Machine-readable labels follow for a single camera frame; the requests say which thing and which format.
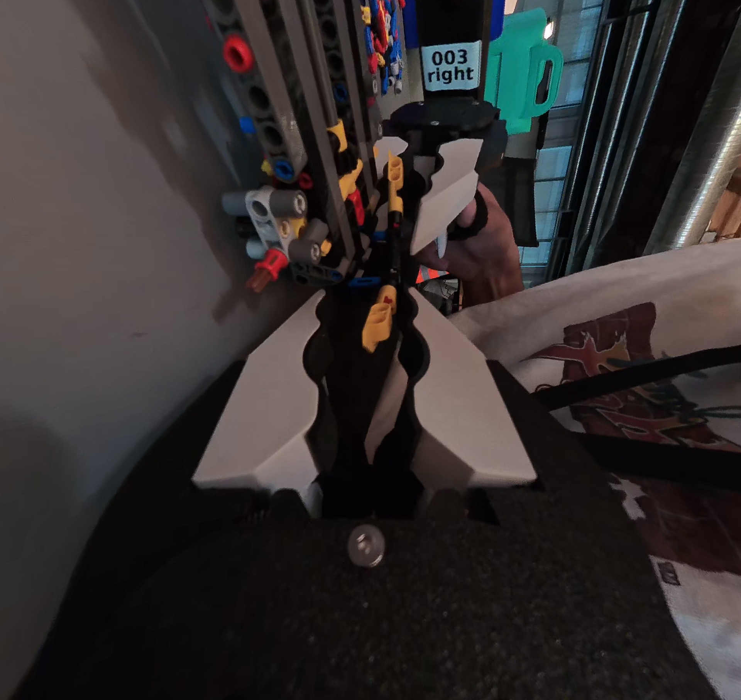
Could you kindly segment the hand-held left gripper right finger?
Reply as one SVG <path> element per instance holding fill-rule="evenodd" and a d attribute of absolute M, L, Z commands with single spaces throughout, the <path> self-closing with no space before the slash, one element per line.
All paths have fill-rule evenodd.
<path fill-rule="evenodd" d="M 415 289 L 412 327 L 428 348 L 412 388 L 421 428 L 411 469 L 424 487 L 512 487 L 536 480 L 486 358 Z"/>

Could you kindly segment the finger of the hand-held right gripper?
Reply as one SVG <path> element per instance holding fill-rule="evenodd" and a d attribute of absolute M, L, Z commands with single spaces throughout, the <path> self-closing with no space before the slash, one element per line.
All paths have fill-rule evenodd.
<path fill-rule="evenodd" d="M 395 173 L 392 181 L 395 182 L 397 189 L 403 187 L 404 165 L 401 161 L 401 155 L 407 148 L 408 142 L 396 136 L 384 136 L 376 141 L 374 156 L 371 158 L 371 162 L 376 168 L 375 190 L 380 191 L 383 184 L 387 183 L 389 160 L 391 160 L 392 173 Z"/>
<path fill-rule="evenodd" d="M 483 139 L 457 139 L 440 145 L 440 169 L 431 175 L 431 188 L 421 198 L 410 253 L 445 234 L 465 207 L 474 199 L 478 175 L 475 170 Z"/>

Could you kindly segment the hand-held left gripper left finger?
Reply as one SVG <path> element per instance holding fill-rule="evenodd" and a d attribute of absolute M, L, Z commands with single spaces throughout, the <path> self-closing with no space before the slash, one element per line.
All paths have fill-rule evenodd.
<path fill-rule="evenodd" d="M 327 458 L 308 440 L 333 360 L 318 291 L 253 353 L 193 473 L 200 489 L 310 489 Z"/>

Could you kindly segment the grey black lego chassis assembly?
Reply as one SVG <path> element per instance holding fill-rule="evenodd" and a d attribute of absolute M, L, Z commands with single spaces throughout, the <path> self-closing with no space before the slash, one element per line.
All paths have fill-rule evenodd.
<path fill-rule="evenodd" d="M 222 196 L 259 293 L 386 283 L 371 158 L 383 135 L 362 53 L 359 0 L 201 0 L 228 68 L 241 130 L 262 152 L 259 183 Z"/>

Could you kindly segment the pile of red blue lego pins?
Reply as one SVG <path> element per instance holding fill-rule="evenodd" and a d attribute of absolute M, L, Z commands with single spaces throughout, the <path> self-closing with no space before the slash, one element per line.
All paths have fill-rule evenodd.
<path fill-rule="evenodd" d="M 402 25 L 406 0 L 359 0 L 361 50 L 376 87 L 374 97 L 403 92 Z"/>

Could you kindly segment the person's right hand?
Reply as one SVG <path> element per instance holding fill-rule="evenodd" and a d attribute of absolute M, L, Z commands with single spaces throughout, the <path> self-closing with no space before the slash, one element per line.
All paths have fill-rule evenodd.
<path fill-rule="evenodd" d="M 439 255 L 435 242 L 424 246 L 416 259 L 427 268 L 446 271 L 462 287 L 462 307 L 487 304 L 522 292 L 519 249 L 511 223 L 483 184 L 458 215 Z"/>

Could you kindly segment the teal fabric bag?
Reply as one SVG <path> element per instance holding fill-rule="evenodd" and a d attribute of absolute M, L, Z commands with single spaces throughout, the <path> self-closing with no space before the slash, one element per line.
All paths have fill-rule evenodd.
<path fill-rule="evenodd" d="M 509 136 L 530 132 L 556 102 L 564 58 L 545 37 L 548 23 L 542 8 L 506 15 L 501 36 L 489 43 L 484 99 Z"/>

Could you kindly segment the white printed t-shirt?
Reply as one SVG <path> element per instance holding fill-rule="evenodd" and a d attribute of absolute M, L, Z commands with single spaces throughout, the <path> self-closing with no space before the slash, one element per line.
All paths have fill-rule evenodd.
<path fill-rule="evenodd" d="M 453 323 L 529 392 L 702 351 L 729 362 L 552 411 L 611 475 L 668 608 L 720 698 L 739 698 L 739 240 L 589 269 Z"/>

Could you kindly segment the silver ventilation duct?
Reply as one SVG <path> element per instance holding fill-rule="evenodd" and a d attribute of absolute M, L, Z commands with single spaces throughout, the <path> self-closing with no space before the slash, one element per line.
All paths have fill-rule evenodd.
<path fill-rule="evenodd" d="M 740 154 L 740 21 L 728 41 L 643 255 L 699 244 Z"/>

